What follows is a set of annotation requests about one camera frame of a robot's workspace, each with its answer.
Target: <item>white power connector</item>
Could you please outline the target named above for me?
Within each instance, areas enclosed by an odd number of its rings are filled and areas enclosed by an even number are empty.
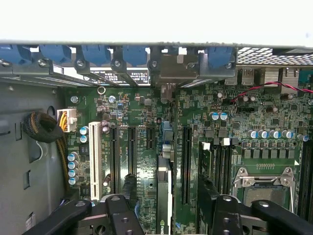
[[[67,127],[63,132],[74,132],[77,130],[77,115],[76,115],[76,109],[60,109],[57,110],[57,120],[59,120],[59,115],[62,113],[66,113],[67,115]]]

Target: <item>metal grille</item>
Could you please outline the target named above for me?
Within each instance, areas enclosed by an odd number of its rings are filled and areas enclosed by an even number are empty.
[[[311,55],[272,55],[272,48],[244,47],[238,50],[237,65],[313,65]]]

